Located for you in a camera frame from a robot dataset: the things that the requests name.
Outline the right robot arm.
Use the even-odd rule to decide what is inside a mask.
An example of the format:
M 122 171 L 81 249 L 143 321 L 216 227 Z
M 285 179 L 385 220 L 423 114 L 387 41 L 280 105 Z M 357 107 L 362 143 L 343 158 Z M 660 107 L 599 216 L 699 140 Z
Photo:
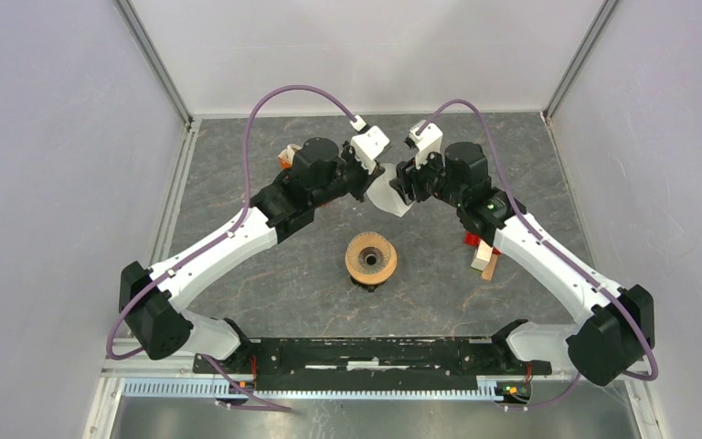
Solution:
M 654 299 L 644 287 L 606 278 L 549 235 L 526 207 L 492 183 L 479 144 L 398 163 L 390 186 L 407 205 L 429 198 L 452 206 L 466 231 L 510 257 L 567 309 L 574 327 L 561 344 L 576 371 L 605 386 L 654 348 Z

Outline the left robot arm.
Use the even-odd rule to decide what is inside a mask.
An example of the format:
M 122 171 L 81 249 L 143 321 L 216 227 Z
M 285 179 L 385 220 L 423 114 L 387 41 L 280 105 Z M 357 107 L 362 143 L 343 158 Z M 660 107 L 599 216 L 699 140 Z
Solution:
M 119 310 L 140 344 L 137 350 L 160 360 L 187 348 L 214 357 L 228 372 L 244 370 L 250 347 L 231 324 L 194 315 L 188 306 L 233 268 L 309 225 L 318 208 L 345 195 L 362 201 L 383 173 L 378 157 L 388 144 L 377 130 L 342 146 L 311 138 L 229 225 L 150 268 L 139 262 L 125 266 Z

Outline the white paper coffee filter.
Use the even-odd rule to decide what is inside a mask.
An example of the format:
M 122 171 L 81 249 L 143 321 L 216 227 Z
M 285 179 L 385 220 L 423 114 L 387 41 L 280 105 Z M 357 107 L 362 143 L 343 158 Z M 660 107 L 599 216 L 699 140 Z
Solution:
M 383 174 L 372 182 L 366 196 L 376 208 L 402 218 L 410 211 L 411 205 L 407 205 L 390 185 L 396 177 L 396 168 L 391 163 L 383 163 L 380 167 Z

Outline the clear glass dripper cone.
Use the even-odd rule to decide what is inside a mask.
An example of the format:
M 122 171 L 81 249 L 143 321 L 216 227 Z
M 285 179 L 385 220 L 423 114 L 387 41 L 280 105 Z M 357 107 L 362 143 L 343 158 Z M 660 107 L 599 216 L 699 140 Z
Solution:
M 380 273 L 392 259 L 392 245 L 381 235 L 364 233 L 349 244 L 351 266 L 360 273 Z

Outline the dark glass carafe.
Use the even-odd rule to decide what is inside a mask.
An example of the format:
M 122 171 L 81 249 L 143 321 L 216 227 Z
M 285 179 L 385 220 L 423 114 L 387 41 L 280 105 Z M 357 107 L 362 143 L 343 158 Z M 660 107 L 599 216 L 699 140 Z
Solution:
M 379 284 L 364 284 L 364 283 L 357 281 L 356 279 L 352 279 L 352 284 L 355 285 L 356 287 L 361 288 L 362 290 L 364 290 L 366 292 L 373 293 L 379 287 L 383 286 L 385 284 L 385 282 L 379 283 Z

